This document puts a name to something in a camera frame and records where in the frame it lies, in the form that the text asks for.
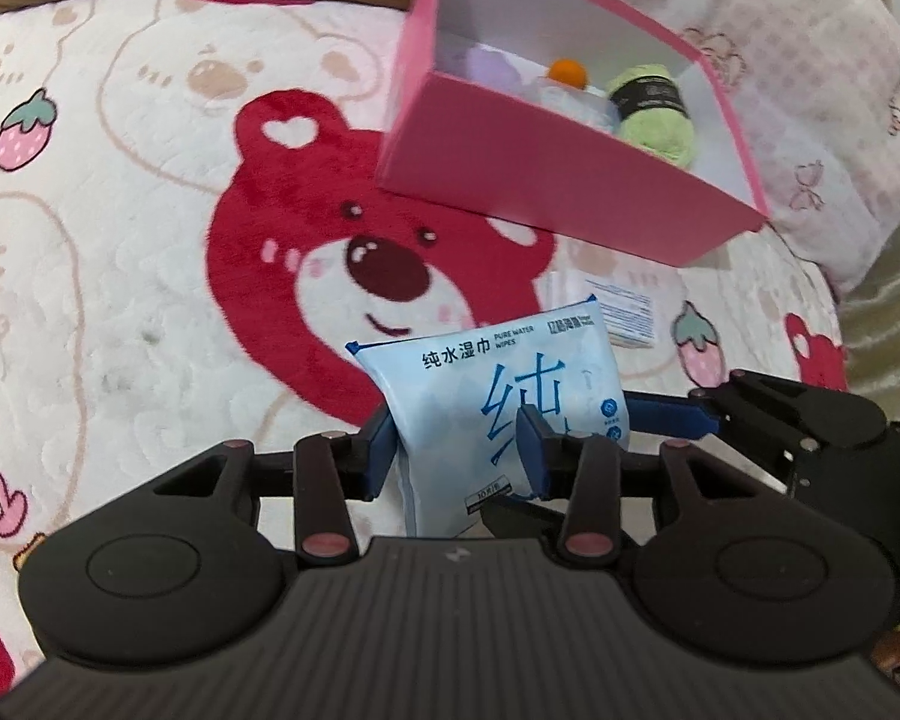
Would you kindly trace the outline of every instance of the bear print blanket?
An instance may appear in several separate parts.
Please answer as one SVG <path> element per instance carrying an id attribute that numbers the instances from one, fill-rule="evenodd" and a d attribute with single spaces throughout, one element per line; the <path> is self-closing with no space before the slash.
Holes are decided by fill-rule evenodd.
<path id="1" fill-rule="evenodd" d="M 0 692 L 41 658 L 15 593 L 41 539 L 221 440 L 359 425 L 380 395 L 348 341 L 534 313 L 549 271 L 580 269 L 653 298 L 655 345 L 615 350 L 628 389 L 732 367 L 845 384 L 821 271 L 773 229 L 677 271 L 377 189 L 402 19 L 221 0 L 0 16 Z M 806 208 L 831 172 L 811 157 L 771 166 Z M 354 504 L 362 546 L 401 511 L 390 483 Z M 261 529 L 290 545 L 286 501 Z"/>

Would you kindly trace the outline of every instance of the bear eye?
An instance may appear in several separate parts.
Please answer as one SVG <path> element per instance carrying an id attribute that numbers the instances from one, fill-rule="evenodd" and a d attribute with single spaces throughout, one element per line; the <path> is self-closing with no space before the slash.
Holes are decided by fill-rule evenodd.
<path id="1" fill-rule="evenodd" d="M 348 200 L 345 203 L 341 203 L 340 214 L 343 218 L 354 220 L 354 218 L 360 218 L 364 215 L 364 209 L 360 207 L 360 203 Z"/>
<path id="2" fill-rule="evenodd" d="M 429 227 L 419 227 L 416 230 L 416 240 L 425 247 L 432 247 L 437 242 L 437 233 L 434 233 Z"/>

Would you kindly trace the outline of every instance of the bed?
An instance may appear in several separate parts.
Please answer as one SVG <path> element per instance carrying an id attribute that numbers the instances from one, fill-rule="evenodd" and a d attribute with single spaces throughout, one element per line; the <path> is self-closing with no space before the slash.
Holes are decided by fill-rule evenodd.
<path id="1" fill-rule="evenodd" d="M 15 595 L 29 550 L 220 440 L 271 451 L 358 425 L 379 394 L 347 341 L 533 313 L 543 276 L 573 268 L 653 298 L 658 342 L 615 349 L 628 389 L 685 394 L 733 367 L 845 386 L 833 295 L 900 222 L 899 27 L 880 0 L 627 1 L 711 58 L 772 204 L 773 227 L 679 271 L 377 191 L 397 10 L 0 15 L 0 692 L 41 659 Z M 307 151 L 327 119 L 300 90 L 362 130 L 331 162 Z M 279 218 L 234 206 L 238 172 L 295 202 Z M 357 278 L 357 237 L 409 253 Z M 428 285 L 409 297 L 407 262 Z M 400 533 L 399 492 L 353 517 L 363 546 Z M 265 507 L 261 529 L 289 546 L 288 507 Z"/>

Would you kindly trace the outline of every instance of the pure water wipes package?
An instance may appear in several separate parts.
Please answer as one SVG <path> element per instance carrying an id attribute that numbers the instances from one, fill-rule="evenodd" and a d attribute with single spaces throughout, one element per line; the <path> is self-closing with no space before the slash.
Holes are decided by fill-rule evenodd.
<path id="1" fill-rule="evenodd" d="M 592 296 L 492 327 L 347 349 L 381 389 L 400 433 L 408 536 L 456 536 L 487 499 L 530 498 L 514 435 L 522 403 L 559 432 L 629 440 L 616 360 Z"/>

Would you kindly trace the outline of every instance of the pink cardboard box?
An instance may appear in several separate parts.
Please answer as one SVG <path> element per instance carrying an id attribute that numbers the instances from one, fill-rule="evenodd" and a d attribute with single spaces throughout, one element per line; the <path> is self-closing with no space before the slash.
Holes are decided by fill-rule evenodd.
<path id="1" fill-rule="evenodd" d="M 665 65 L 696 129 L 691 170 L 442 69 L 442 52 L 461 43 L 504 52 L 525 81 L 571 57 L 593 91 L 634 65 Z M 414 0 L 386 130 L 377 165 L 385 189 L 668 265 L 687 265 L 767 218 L 706 57 L 619 0 Z"/>

